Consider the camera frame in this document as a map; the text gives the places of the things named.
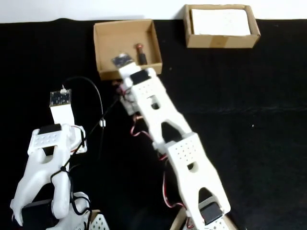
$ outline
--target open cardboard box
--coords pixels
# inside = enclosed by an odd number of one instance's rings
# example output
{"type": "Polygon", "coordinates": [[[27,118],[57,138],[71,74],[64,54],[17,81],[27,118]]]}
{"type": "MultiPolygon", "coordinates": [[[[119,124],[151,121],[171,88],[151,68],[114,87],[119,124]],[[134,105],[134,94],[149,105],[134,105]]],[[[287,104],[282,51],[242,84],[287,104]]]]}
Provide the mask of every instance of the open cardboard box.
{"type": "Polygon", "coordinates": [[[186,5],[184,25],[188,48],[252,48],[260,38],[260,31],[250,6],[246,5],[186,5]],[[196,35],[193,32],[192,9],[199,10],[245,10],[248,17],[250,34],[245,36],[231,35],[196,35]]]}
{"type": "Polygon", "coordinates": [[[143,44],[148,65],[142,69],[154,68],[157,74],[162,71],[162,58],[154,22],[149,19],[96,23],[94,25],[94,45],[97,70],[101,80],[119,79],[112,59],[121,53],[129,54],[139,63],[135,45],[143,44]]]}

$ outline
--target white paper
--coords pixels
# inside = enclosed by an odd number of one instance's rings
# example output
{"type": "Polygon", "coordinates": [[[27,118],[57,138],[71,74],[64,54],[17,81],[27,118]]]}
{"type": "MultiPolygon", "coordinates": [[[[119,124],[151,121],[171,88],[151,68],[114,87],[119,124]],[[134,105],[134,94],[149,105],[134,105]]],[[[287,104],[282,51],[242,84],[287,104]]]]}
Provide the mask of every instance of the white paper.
{"type": "Polygon", "coordinates": [[[250,35],[245,10],[197,10],[192,9],[195,35],[250,35]]]}

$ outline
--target white robotic arm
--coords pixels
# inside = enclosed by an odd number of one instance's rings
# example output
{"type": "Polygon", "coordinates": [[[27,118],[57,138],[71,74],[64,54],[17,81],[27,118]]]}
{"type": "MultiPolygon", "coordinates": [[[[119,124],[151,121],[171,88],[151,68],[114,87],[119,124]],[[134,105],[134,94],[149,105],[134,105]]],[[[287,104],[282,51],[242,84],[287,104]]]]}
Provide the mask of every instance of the white robotic arm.
{"type": "Polygon", "coordinates": [[[194,229],[227,229],[223,216],[230,211],[230,205],[216,169],[206,157],[197,133],[174,107],[154,69],[141,70],[127,54],[112,61],[123,80],[121,102],[129,115],[138,112],[143,116],[153,148],[167,155],[194,229]],[[162,136],[163,122],[179,131],[181,139],[166,143],[162,136]],[[199,202],[202,188],[212,196],[199,202]]]}
{"type": "MultiPolygon", "coordinates": [[[[24,224],[22,210],[26,210],[45,184],[53,183],[55,189],[51,212],[60,221],[55,227],[48,229],[74,230],[80,224],[83,226],[83,219],[86,219],[87,222],[89,213],[85,213],[81,218],[74,213],[70,204],[71,183],[65,171],[69,169],[67,162],[71,154],[81,143],[82,146],[77,153],[87,151],[86,141],[83,140],[85,130],[82,126],[74,124],[70,90],[52,92],[50,108],[55,124],[35,129],[32,132],[28,148],[28,162],[24,176],[18,183],[15,197],[11,201],[11,209],[16,221],[22,226],[24,224]],[[48,148],[53,148],[50,153],[45,151],[48,148]],[[63,172],[52,176],[59,170],[63,172]]],[[[75,196],[83,196],[88,199],[84,193],[75,193],[75,196]]],[[[89,204],[84,199],[77,199],[76,207],[82,211],[89,207],[89,204]]]]}

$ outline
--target black background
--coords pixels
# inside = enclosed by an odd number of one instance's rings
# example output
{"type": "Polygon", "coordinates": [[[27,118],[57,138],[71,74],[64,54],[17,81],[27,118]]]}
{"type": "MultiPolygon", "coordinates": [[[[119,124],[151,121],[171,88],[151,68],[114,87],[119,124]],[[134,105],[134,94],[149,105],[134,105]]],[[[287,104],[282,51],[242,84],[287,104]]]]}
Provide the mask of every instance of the black background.
{"type": "MultiPolygon", "coordinates": [[[[155,21],[160,78],[199,134],[247,227],[305,229],[307,20],[257,22],[261,39],[253,49],[226,50],[187,49],[181,20],[155,21]]],[[[0,24],[5,229],[31,132],[53,122],[49,92],[67,77],[82,75],[99,86],[105,109],[112,103],[113,88],[96,71],[94,23],[0,24]]],[[[68,86],[76,123],[88,131],[100,115],[98,98],[87,82],[68,86]]],[[[176,210],[163,204],[163,164],[145,137],[129,135],[131,125],[117,104],[106,118],[101,161],[99,130],[88,152],[73,159],[83,163],[72,172],[75,191],[89,195],[111,229],[168,229],[176,210]]]]}

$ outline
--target cylindrical component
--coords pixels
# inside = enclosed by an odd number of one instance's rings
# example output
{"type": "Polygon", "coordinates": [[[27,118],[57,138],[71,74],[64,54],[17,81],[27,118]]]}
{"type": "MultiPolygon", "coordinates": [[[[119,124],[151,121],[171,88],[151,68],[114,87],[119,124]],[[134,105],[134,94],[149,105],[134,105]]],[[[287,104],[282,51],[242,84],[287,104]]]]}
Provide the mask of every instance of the cylindrical component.
{"type": "Polygon", "coordinates": [[[147,65],[146,55],[143,52],[143,44],[136,44],[136,49],[138,51],[140,65],[147,65]]]}

